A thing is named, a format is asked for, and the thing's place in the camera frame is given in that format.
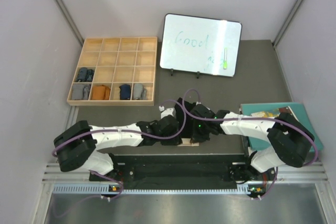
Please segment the black underwear beige waistband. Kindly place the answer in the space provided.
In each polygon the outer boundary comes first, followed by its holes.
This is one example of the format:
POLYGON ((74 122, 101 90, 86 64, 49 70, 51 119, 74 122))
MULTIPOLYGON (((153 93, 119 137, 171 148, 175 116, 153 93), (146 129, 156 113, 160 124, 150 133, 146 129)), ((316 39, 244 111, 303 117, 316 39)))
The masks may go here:
MULTIPOLYGON (((181 129, 184 121, 184 111, 178 104, 174 106, 174 109, 175 109, 175 117, 179 122, 179 129, 181 129)), ((182 132, 180 133, 180 139, 182 142, 181 144, 179 144, 179 146, 188 146, 188 147, 199 146, 199 143, 196 142, 194 143, 192 141, 191 139, 192 134, 193 134, 193 120, 188 114, 186 114, 186 122, 182 132)))

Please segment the grey underwear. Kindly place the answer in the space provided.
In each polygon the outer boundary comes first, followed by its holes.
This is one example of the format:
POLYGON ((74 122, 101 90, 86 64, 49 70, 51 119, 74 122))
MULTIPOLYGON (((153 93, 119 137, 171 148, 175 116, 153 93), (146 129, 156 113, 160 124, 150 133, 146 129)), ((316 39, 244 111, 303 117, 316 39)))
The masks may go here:
POLYGON ((133 99, 134 100, 146 100, 147 89, 141 83, 135 83, 133 85, 133 99))

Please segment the navy blue white underwear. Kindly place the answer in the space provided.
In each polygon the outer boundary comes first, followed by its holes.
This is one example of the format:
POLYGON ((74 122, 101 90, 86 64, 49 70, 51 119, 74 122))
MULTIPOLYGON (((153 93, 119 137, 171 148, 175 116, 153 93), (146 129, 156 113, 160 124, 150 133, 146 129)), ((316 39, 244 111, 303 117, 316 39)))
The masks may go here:
POLYGON ((120 89, 120 100, 131 99, 131 86, 129 84, 122 84, 119 86, 119 89, 120 89))

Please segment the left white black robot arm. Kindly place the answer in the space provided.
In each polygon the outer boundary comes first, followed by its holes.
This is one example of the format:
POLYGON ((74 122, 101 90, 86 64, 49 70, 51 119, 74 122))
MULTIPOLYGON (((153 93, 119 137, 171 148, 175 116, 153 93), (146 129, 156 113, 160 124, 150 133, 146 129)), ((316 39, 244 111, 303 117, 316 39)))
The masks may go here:
POLYGON ((126 126, 98 127, 82 120, 54 139, 54 155, 62 172, 79 168, 101 174, 114 180, 119 168, 112 154, 101 153, 102 149, 120 146, 140 147, 182 144, 178 134, 179 122, 171 115, 151 122, 139 121, 126 126))

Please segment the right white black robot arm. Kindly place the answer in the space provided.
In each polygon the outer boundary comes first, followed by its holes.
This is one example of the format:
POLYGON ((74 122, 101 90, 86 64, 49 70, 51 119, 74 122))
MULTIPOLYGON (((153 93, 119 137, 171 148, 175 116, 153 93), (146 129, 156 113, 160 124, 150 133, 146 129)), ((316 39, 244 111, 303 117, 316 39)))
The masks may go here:
POLYGON ((258 118, 227 110, 214 113, 198 103, 189 115, 204 122, 203 128, 214 134, 241 135, 269 144, 269 147, 253 152, 248 158, 245 174, 252 180, 258 179, 267 170, 282 165, 300 168, 305 164, 311 148, 316 148, 314 136, 289 113, 258 118))

